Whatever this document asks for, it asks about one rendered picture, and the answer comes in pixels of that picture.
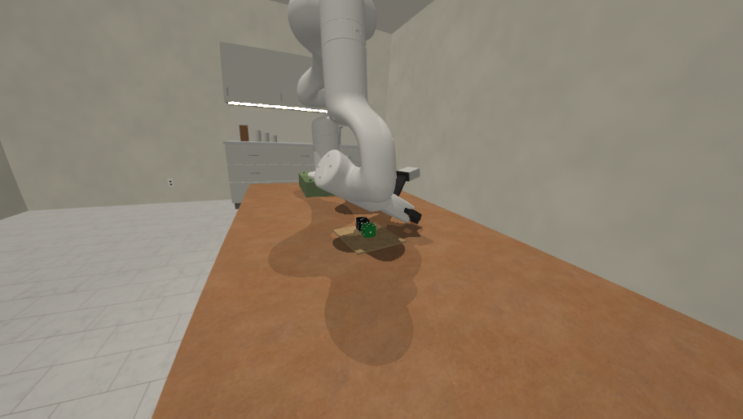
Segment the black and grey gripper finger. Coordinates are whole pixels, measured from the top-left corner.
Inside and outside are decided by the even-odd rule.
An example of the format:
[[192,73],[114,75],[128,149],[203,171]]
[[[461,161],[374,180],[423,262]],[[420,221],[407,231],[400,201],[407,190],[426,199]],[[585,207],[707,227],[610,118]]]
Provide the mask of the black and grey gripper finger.
[[412,222],[413,223],[416,223],[416,224],[418,224],[418,222],[420,221],[421,216],[422,216],[422,214],[418,213],[417,211],[415,211],[413,209],[407,209],[407,208],[405,208],[404,209],[404,213],[410,215],[410,217],[409,217],[410,218],[410,221],[413,220]]

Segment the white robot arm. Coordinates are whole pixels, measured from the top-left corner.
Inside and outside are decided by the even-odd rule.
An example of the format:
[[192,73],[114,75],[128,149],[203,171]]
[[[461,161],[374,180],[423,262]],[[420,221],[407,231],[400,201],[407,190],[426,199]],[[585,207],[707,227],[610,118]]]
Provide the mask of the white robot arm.
[[[308,177],[324,191],[376,211],[399,196],[406,181],[420,177],[420,168],[396,171],[393,136],[367,101],[366,41],[376,30],[375,6],[372,0],[290,0],[288,22],[312,54],[297,97],[307,107],[327,109],[312,122],[314,171]],[[361,163],[340,152],[339,125],[354,132]]]

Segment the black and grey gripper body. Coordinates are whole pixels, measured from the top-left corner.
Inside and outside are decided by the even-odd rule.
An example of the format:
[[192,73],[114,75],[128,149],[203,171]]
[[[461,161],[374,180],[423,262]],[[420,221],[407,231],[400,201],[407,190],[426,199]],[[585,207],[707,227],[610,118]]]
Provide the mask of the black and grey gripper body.
[[[407,201],[403,200],[401,197],[393,194],[384,204],[381,208],[378,210],[396,218],[399,219],[405,223],[408,223],[410,221],[410,218],[408,214],[404,213],[404,209],[410,209],[414,210],[415,207],[408,203]],[[378,211],[376,210],[376,211]]]

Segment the black die with white pips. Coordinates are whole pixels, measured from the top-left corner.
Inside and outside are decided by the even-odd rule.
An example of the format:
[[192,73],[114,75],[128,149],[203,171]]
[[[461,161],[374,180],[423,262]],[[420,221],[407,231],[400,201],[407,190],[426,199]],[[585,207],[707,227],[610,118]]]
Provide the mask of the black die with white pips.
[[366,217],[357,217],[356,218],[356,228],[359,231],[362,231],[362,223],[369,223],[369,219]]

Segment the green die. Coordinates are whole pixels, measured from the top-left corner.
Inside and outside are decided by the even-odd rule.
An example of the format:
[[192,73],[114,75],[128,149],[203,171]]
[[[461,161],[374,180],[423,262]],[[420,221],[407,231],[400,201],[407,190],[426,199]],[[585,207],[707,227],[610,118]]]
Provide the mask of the green die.
[[365,238],[376,236],[376,226],[373,223],[362,223],[361,233]]

